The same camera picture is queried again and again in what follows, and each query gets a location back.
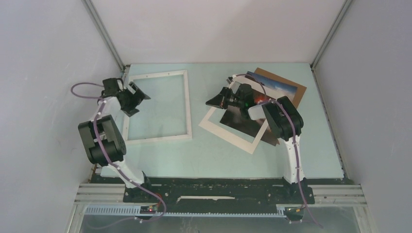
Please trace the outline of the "sunset landscape photo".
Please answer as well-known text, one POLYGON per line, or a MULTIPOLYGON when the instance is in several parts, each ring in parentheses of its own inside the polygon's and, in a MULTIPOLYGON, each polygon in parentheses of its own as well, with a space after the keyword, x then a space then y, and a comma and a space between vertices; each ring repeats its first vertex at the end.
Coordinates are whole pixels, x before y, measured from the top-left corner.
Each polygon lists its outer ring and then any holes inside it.
MULTIPOLYGON (((261 87, 252 89, 254 104, 259 104, 270 98, 277 99, 282 96, 287 96, 291 101, 293 101, 298 90, 298 87, 295 84, 291 85, 286 84, 285 82, 280 82, 279 78, 270 79, 266 76, 250 71, 247 72, 245 77, 253 82, 261 83, 264 87, 275 92, 275 96, 270 96, 268 93, 264 92, 261 87)), ((220 123, 234 130, 255 137, 264 121, 265 120, 262 118, 251 120, 247 118, 245 111, 242 111, 238 107, 228 106, 220 120, 220 123)))

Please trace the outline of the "white photo mat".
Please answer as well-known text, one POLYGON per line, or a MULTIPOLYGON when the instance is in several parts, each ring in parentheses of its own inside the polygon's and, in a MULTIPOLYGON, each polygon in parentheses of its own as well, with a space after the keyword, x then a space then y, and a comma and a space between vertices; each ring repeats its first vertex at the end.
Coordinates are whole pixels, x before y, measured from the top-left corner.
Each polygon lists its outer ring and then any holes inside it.
MULTIPOLYGON (((234 82, 238 83, 246 83, 251 85, 253 88, 258 88, 259 83, 253 83, 254 81, 246 78, 247 74, 240 74, 240 75, 232 75, 233 81, 228 85, 229 88, 231 88, 234 84, 234 82)), ((212 123, 209 121, 209 118, 213 115, 213 113, 217 110, 216 107, 211 107, 207 114, 204 116, 202 121, 199 123, 199 126, 202 127, 203 129, 209 131, 210 133, 214 134, 215 136, 218 136, 219 138, 227 141, 228 143, 244 150, 245 152, 249 154, 253 154, 255 149, 257 148, 262 136, 266 132, 268 128, 268 122, 265 120, 258 131, 256 137, 254 138, 253 142, 246 141, 245 139, 227 131, 224 128, 221 128, 220 126, 212 123)))

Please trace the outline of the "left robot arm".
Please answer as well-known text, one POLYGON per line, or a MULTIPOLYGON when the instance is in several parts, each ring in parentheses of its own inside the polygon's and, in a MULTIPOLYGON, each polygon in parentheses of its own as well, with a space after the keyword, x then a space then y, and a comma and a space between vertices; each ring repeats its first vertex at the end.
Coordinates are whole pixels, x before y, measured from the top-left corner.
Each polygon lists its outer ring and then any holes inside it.
POLYGON ((128 167, 126 143, 115 119, 120 113, 127 117, 137 114, 137 106, 149 100, 149 96, 133 82, 125 84, 121 78, 105 79, 101 86, 101 95, 96 98, 97 110, 90 120, 78 125, 87 158, 94 165, 113 170, 126 188, 136 188, 135 196, 141 202, 148 202, 154 190, 143 171, 132 171, 128 167))

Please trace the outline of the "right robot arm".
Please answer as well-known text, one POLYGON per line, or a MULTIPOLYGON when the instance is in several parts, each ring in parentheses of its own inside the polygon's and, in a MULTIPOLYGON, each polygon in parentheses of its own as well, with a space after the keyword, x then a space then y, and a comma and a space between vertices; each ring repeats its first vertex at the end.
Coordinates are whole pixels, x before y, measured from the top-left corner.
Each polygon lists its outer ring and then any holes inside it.
POLYGON ((223 87, 219 94, 206 101, 206 105, 227 109, 237 107, 248 120, 267 120, 271 133, 286 146, 287 164, 283 179, 289 184, 282 190, 285 201, 295 203, 302 197, 305 179, 300 157, 300 134, 304 126, 303 118, 288 97, 276 100, 268 99, 261 103, 254 101, 251 85, 242 83, 236 93, 229 87, 223 87))

